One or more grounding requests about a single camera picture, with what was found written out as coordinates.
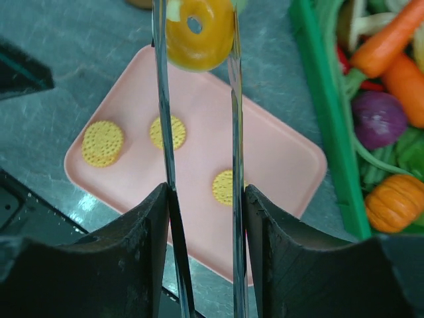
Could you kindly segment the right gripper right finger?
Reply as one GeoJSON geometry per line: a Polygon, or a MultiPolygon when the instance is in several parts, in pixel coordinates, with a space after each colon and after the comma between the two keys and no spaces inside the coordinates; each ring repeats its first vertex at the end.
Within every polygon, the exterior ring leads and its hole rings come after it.
{"type": "Polygon", "coordinates": [[[423,237],[374,235],[351,243],[273,204],[244,199],[260,317],[422,317],[423,237]]]}

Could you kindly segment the metal tongs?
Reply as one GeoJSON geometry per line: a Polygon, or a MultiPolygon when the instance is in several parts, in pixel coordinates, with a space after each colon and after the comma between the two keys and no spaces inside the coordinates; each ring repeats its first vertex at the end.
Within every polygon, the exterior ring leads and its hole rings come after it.
{"type": "MultiPolygon", "coordinates": [[[[242,68],[239,23],[234,22],[234,40],[228,58],[233,116],[233,296],[235,317],[248,317],[248,278],[246,263],[246,227],[244,222],[244,158],[242,68]]],[[[164,159],[168,183],[168,207],[174,248],[174,262],[178,282],[178,295],[182,317],[195,317],[193,290],[187,257],[187,247],[180,204],[176,190],[176,168],[172,143],[172,121],[168,89],[166,57],[166,2],[154,1],[152,12],[153,47],[155,49],[158,80],[158,105],[164,159]]]]}

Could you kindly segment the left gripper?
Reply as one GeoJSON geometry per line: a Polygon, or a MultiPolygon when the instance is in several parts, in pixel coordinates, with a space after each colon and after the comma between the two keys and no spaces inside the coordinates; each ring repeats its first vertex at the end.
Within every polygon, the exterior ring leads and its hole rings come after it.
{"type": "Polygon", "coordinates": [[[1,100],[54,89],[51,69],[1,38],[1,100]]]}

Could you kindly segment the round biscuit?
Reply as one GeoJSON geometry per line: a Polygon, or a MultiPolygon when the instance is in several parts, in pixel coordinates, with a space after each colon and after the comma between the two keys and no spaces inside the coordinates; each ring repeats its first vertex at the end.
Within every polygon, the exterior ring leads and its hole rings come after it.
{"type": "MultiPolygon", "coordinates": [[[[176,116],[171,116],[171,128],[172,128],[172,143],[173,149],[179,149],[184,142],[186,141],[186,126],[183,122],[177,118],[176,116]]],[[[152,144],[159,149],[164,148],[164,143],[162,140],[162,126],[160,122],[160,117],[157,117],[153,120],[150,130],[149,136],[152,144]]]]}
{"type": "Polygon", "coordinates": [[[226,206],[233,205],[233,171],[224,170],[215,176],[212,183],[213,197],[226,206]]]}

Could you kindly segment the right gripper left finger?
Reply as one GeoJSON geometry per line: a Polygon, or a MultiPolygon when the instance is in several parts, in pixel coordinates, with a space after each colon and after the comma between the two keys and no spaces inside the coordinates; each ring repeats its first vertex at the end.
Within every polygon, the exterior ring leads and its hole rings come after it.
{"type": "Polygon", "coordinates": [[[1,237],[1,316],[157,317],[167,190],[72,244],[1,237]]]}

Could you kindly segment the biscuits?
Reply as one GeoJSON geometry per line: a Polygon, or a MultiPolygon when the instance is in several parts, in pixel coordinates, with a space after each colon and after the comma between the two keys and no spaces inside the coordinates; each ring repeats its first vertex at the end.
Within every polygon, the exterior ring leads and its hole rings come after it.
{"type": "Polygon", "coordinates": [[[86,163],[97,168],[114,164],[124,145],[123,130],[112,121],[96,121],[84,132],[81,154],[86,163]]]}

